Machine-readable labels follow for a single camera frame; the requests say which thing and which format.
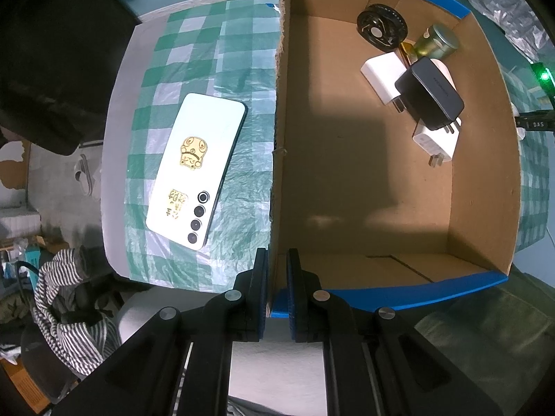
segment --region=green tin can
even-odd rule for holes
[[[414,44],[419,58],[444,59],[459,48],[459,40],[453,30],[442,23],[434,23]]]

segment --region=white sandal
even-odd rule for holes
[[[93,181],[89,172],[87,157],[84,154],[81,154],[81,158],[76,162],[73,170],[75,172],[75,179],[81,184],[83,194],[88,197],[93,192]]]

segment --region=striped towel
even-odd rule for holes
[[[39,270],[32,308],[33,319],[52,351],[68,368],[82,375],[90,374],[120,346],[118,331],[105,315],[89,326],[84,322],[61,324],[51,312],[60,288],[86,281],[85,270],[80,251],[73,248],[59,251]]]

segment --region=gold sticker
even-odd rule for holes
[[[182,192],[172,189],[168,195],[168,208],[166,209],[166,216],[171,216],[174,219],[179,217],[179,212],[185,202],[187,201],[187,195]]]
[[[208,145],[200,137],[188,137],[181,145],[181,161],[179,164],[191,170],[199,169],[203,165],[203,158]]]

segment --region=cardboard box flap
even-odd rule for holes
[[[446,58],[464,101],[453,157],[449,252],[509,273],[520,218],[520,156],[507,87],[473,14],[455,27],[460,48]]]
[[[415,41],[432,23],[455,26],[459,19],[445,9],[425,0],[291,0],[294,14],[324,17],[356,24],[360,12],[374,3],[391,6],[399,11],[409,27],[410,40]]]

